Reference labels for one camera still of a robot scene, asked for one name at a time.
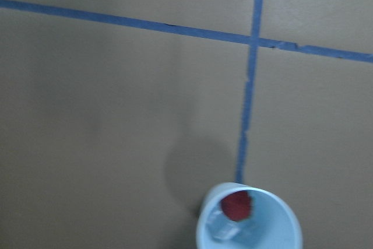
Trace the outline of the light blue cup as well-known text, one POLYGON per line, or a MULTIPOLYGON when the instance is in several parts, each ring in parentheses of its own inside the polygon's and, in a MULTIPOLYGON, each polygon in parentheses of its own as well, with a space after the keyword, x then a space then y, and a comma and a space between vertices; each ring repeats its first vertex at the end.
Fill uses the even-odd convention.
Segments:
POLYGON ((238 183, 214 186, 203 200, 196 227, 197 248, 303 248, 298 219, 278 196, 260 188, 238 183), (220 208, 220 201, 237 191, 248 191, 252 197, 252 215, 237 222, 241 231, 231 240, 220 242, 206 224, 209 213, 220 208))

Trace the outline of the red strawberry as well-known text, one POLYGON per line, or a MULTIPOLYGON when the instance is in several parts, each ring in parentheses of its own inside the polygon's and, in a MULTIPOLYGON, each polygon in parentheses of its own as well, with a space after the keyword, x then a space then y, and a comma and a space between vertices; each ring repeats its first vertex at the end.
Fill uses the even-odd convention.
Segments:
POLYGON ((240 222, 252 215, 252 197, 248 191, 237 191, 220 201, 220 208, 227 219, 240 222))

